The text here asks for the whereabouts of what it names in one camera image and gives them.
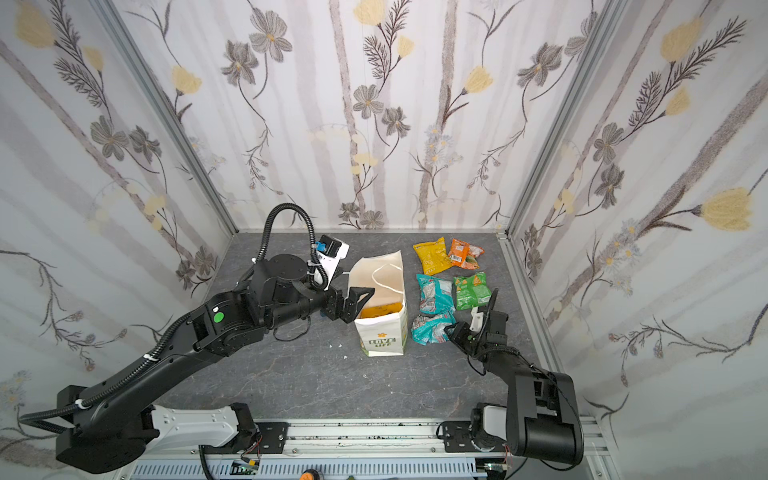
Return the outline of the orange black knob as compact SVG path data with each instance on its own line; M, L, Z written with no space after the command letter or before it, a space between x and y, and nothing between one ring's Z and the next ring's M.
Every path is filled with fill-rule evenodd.
M299 477L299 480L320 480L320 479L321 479L320 474L313 469L307 469L303 471Z

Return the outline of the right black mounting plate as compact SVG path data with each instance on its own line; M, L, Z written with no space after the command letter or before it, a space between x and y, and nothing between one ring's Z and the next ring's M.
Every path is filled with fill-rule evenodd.
M437 426L436 437L442 441L446 453L479 452L472 439L470 421L442 421Z

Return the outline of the right corner aluminium profile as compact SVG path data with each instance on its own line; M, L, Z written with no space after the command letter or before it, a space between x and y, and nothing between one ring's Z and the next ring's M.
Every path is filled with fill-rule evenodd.
M590 86L591 78L597 72L601 58L610 46L614 32L628 5L629 1L626 0L610 0L605 3L603 12L594 25L593 34L586 43L582 60L575 69L574 76L559 104L520 198L512 211L511 219L504 230L505 239L509 239L523 223L524 214L543 183L543 177L555 155L555 150L559 146L569 122L574 118L579 104Z

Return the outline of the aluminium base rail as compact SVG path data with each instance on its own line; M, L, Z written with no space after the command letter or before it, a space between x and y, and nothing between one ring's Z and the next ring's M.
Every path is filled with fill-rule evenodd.
M440 419L404 418L378 420L286 420L290 424L281 455L245 456L272 459L437 458L489 456L502 458L503 447L479 448L476 453L446 453L436 437Z

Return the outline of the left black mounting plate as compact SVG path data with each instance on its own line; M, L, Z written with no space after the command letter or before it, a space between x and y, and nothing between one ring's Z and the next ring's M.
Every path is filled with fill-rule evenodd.
M254 453L281 455L288 437L288 422L259 422Z

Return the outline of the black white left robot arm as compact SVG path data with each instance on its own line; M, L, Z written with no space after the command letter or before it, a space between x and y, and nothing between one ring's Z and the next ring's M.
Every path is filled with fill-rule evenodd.
M308 230L308 259L266 256L271 230L283 211L296 213ZM372 287L342 291L331 282L340 241L317 236L306 211L281 203L267 216L257 256L230 290L176 319L148 352L92 387L70 385L51 410L26 413L21 424L54 434L56 459L91 474L118 470L138 460L172 432L155 400L199 370L260 342L269 331L319 312L354 322L372 299Z

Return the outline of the green snack packet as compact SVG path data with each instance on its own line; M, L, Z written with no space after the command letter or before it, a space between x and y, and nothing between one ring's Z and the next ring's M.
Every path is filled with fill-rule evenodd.
M458 311L485 306L489 303L492 296L484 272L479 272L469 277L455 277L453 285L455 290L455 308Z

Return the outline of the orange yellow snack packet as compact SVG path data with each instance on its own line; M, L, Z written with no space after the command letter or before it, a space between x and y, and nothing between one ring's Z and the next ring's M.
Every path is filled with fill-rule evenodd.
M386 305L379 305L374 307L366 307L364 308L359 318L360 319L369 319L369 318L378 318L390 314L399 313L402 309L402 304L400 303L391 303Z

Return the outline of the white green paper bag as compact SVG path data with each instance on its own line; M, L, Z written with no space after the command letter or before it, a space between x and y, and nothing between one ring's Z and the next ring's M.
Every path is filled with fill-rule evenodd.
M374 296L365 305L402 304L399 313L354 321L363 353L368 357L402 356L407 340L408 311L403 260L400 251L362 258L348 274L349 287L373 287Z

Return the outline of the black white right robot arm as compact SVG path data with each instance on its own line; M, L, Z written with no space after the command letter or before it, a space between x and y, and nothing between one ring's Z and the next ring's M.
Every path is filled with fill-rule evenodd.
M465 322L447 329L451 343L507 387L504 405L479 403L473 409L469 440L480 451L501 448L518 457L577 466L585 440L573 380L538 367L509 345L507 321L507 314L487 308L478 331Z

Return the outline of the teal snack packet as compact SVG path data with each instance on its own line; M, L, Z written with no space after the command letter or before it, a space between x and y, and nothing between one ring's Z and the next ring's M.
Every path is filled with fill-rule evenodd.
M412 323L411 337L420 345L445 343L449 340L446 330L451 330L455 324L452 312L434 316L418 315Z
M450 281L424 274L418 274L416 279L420 289L420 313L439 315L455 311Z

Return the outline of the small green circuit board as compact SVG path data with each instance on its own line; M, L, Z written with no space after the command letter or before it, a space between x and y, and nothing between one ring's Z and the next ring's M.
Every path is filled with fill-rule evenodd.
M229 474L231 476L253 476L258 473L258 466L242 462L233 462Z

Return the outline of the black mounting plate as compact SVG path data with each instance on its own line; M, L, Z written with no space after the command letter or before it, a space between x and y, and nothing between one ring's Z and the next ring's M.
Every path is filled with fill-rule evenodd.
M259 422L254 453L281 455L288 437L288 422Z
M436 437L442 441L446 453L479 452L472 439L470 421L442 421L437 426Z

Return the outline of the left corner aluminium profile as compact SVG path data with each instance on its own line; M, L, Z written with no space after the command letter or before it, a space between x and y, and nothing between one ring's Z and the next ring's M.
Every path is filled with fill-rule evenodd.
M138 83L144 97L151 105L154 114L160 120L165 132L181 154L187 168L191 172L191 176L203 191L224 230L229 236L234 236L239 232L239 229L223 201L218 196L218 192L204 169L202 161L194 151L186 136L184 127L173 111L171 101L166 98L156 75L142 56L120 17L114 2L90 0L89 4L126 63L131 75Z

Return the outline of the corner aluminium profile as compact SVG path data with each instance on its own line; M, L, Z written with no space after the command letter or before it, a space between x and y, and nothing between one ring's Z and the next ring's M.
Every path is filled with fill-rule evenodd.
M218 192L204 169L202 161L194 151L186 136L184 127L173 111L171 101L166 98L156 75L142 56L120 17L114 2L90 0L89 4L126 63L131 75L138 83L144 97L151 105L154 114L160 120L165 132L181 154L187 168L191 172L191 176L203 191L224 230L229 236L234 236L239 232L239 229L223 201L218 196Z
M509 239L523 223L524 214L543 183L543 177L555 155L555 150L559 146L569 122L574 118L579 104L590 86L591 78L597 72L601 58L610 46L614 32L628 5L629 1L626 0L610 0L605 3L603 12L594 25L593 34L586 43L582 60L575 69L574 76L559 104L520 198L512 211L511 219L504 230L505 239Z

